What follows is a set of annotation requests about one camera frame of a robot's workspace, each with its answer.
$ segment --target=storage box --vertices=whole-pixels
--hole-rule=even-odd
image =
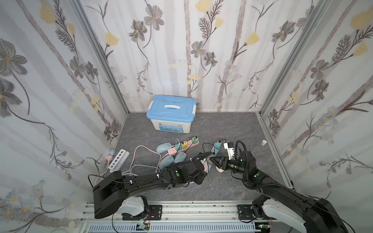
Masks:
[[[150,103],[146,117],[156,130],[189,133],[196,104],[193,98],[157,95]]]

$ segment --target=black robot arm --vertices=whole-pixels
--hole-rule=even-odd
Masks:
[[[242,142],[241,144],[244,147],[244,151],[241,153],[237,151],[237,146],[235,147],[237,160],[230,160],[224,156],[210,157],[210,160],[220,169],[242,174],[242,182],[248,189],[261,189],[263,195],[253,201],[253,216],[264,217],[262,205],[266,200],[272,198],[301,216],[305,221],[304,226],[308,233],[348,233],[329,201],[315,200],[278,183],[256,167],[256,159],[250,151],[246,150]]]
[[[200,159],[211,154],[199,154],[191,161],[165,167],[160,173],[149,176],[122,176],[121,171],[111,173],[93,187],[95,218],[114,214],[125,199],[150,189],[177,188],[190,182],[200,185],[207,175]]]

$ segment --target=white power strip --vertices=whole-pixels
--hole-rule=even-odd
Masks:
[[[123,165],[128,156],[129,152],[121,149],[109,165],[110,172],[119,171],[120,167]]]

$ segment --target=grey floor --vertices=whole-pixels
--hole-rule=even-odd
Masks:
[[[176,138],[182,142],[190,140],[195,135],[198,136],[200,144],[186,152],[188,157],[194,157],[199,152],[203,152],[202,143],[204,142],[214,144],[219,139],[227,139],[228,142],[235,143],[237,140],[241,140],[248,150],[251,150],[265,139],[255,113],[197,112],[188,134],[157,131],[151,121],[146,118],[146,113],[130,113],[116,148],[116,151],[125,149],[130,152],[130,156],[121,170],[129,169],[133,152],[138,145],[144,145],[155,151],[159,144],[170,142],[174,145]],[[211,145],[205,144],[206,151],[210,151],[211,147]],[[268,145],[265,148],[263,154],[254,154],[257,167],[283,184],[271,150]],[[224,148],[219,151],[219,154],[222,153],[226,153]],[[151,153],[145,148],[139,148],[134,164],[156,166],[158,160],[159,155]],[[134,167],[133,172],[138,175],[148,175],[154,173],[155,169]],[[259,196],[259,193],[245,188],[240,180],[231,177],[230,172],[219,173],[213,165],[201,185],[193,183],[187,188],[152,190],[143,195],[147,197],[148,201],[235,201],[254,200]]]

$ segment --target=floral wallpaper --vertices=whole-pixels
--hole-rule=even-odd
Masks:
[[[68,1],[0,3],[2,232],[74,232],[126,115]]]
[[[155,95],[258,111],[317,2],[81,0],[130,111]]]
[[[332,1],[264,112],[298,191],[372,222],[373,4]]]

